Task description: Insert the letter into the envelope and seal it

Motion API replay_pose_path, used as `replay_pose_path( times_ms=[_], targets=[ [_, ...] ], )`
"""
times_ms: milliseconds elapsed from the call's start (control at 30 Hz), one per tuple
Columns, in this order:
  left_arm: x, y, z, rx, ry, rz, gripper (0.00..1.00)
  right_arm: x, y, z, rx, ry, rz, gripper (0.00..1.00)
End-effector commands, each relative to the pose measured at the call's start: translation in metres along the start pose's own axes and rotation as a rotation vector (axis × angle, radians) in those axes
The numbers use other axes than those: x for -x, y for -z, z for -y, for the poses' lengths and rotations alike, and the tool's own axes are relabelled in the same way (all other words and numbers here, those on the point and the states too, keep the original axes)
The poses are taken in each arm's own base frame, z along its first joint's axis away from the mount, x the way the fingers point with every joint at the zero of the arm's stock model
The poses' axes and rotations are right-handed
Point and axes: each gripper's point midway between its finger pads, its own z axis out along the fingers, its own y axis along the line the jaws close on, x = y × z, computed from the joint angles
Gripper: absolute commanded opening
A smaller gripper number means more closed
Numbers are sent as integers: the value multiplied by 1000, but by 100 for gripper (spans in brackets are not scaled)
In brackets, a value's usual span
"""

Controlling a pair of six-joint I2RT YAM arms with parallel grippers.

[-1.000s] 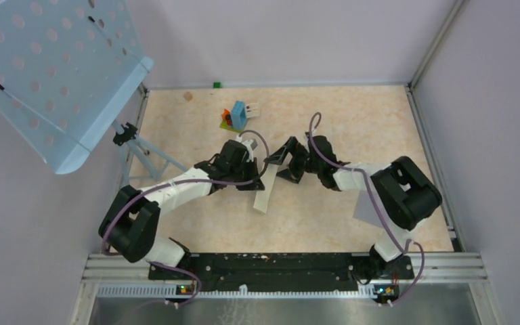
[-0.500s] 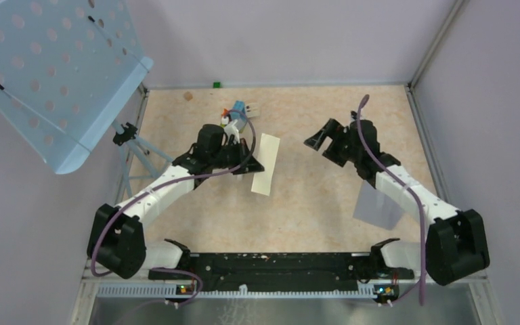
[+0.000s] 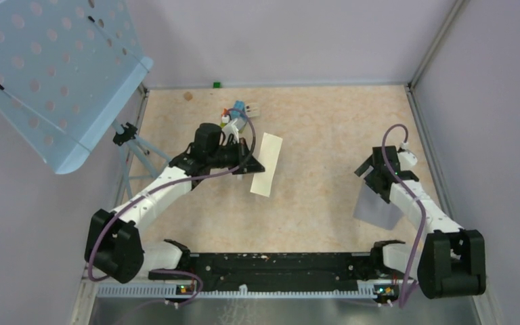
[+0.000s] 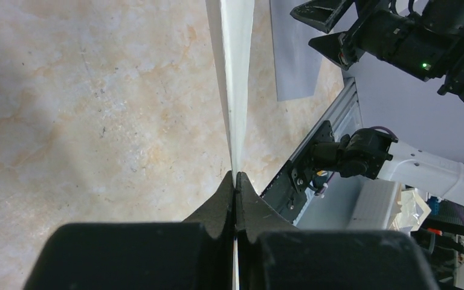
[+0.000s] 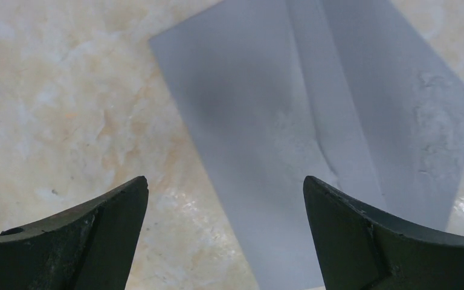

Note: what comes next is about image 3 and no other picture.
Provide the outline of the grey envelope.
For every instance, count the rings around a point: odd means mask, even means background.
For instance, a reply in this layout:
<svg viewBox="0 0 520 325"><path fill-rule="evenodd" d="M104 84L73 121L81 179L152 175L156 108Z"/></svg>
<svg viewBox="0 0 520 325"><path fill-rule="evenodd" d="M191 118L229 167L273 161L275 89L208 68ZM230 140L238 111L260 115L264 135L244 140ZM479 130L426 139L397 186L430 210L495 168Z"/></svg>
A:
<svg viewBox="0 0 520 325"><path fill-rule="evenodd" d="M353 217L384 230L392 230L403 213L392 203L386 203L366 184L362 184Z"/></svg>

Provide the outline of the colourful toy block assembly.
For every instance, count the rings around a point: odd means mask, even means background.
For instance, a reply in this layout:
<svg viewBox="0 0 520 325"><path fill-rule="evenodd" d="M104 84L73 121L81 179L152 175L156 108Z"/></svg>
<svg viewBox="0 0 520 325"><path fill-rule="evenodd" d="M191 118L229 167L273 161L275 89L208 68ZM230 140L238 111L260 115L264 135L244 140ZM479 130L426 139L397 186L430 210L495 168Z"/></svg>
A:
<svg viewBox="0 0 520 325"><path fill-rule="evenodd" d="M221 114L220 127L224 128L229 123L235 121L235 126L238 132L242 133L248 124L244 115L248 118L260 116L260 104L236 100L230 112L226 109L223 110Z"/></svg>

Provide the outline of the beige letter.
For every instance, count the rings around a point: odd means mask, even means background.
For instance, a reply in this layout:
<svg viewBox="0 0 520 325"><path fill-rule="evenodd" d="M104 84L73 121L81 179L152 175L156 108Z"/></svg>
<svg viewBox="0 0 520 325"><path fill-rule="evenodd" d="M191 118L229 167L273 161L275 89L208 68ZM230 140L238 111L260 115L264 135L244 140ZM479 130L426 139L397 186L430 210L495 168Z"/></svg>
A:
<svg viewBox="0 0 520 325"><path fill-rule="evenodd" d="M253 176L250 193L270 197L282 142L283 139L281 137L270 133L263 134L257 159L264 166L265 170Z"/></svg>

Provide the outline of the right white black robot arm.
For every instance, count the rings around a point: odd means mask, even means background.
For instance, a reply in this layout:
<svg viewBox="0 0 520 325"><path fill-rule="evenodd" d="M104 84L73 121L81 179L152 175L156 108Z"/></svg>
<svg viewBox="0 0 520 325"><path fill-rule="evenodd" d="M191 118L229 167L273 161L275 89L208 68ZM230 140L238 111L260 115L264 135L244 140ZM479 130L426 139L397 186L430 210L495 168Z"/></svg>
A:
<svg viewBox="0 0 520 325"><path fill-rule="evenodd" d="M416 162L409 150L377 146L355 170L363 179L356 219L392 230L407 217L420 234L419 244L376 242L370 271L379 279L399 271L417 281L428 299L482 295L487 285L483 235L465 229L439 208L412 172Z"/></svg>

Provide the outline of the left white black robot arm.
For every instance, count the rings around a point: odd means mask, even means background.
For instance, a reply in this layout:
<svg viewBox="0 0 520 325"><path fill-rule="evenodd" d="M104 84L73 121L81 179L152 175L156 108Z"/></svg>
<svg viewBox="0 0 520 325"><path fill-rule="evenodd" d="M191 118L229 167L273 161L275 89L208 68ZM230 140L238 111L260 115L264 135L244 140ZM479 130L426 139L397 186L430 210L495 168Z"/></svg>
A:
<svg viewBox="0 0 520 325"><path fill-rule="evenodd" d="M84 259L89 270L122 284L139 273L144 263L141 234L178 198L190 193L203 180L217 176L265 172L253 156L254 144L244 138L227 137L222 128L202 123L187 149L177 155L162 173L125 204L110 211L96 211L89 224Z"/></svg>

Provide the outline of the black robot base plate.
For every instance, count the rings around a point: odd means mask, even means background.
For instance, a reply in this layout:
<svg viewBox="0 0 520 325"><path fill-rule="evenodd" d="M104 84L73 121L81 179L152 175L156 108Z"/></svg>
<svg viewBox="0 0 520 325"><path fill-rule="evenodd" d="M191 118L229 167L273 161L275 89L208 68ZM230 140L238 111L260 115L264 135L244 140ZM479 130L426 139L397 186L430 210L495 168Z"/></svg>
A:
<svg viewBox="0 0 520 325"><path fill-rule="evenodd" d="M256 293L325 293L356 291L364 282L395 284L403 273L380 264L369 253L193 253L180 246L182 256L174 274L152 267L150 280L203 281L205 292L235 291L245 285Z"/></svg>

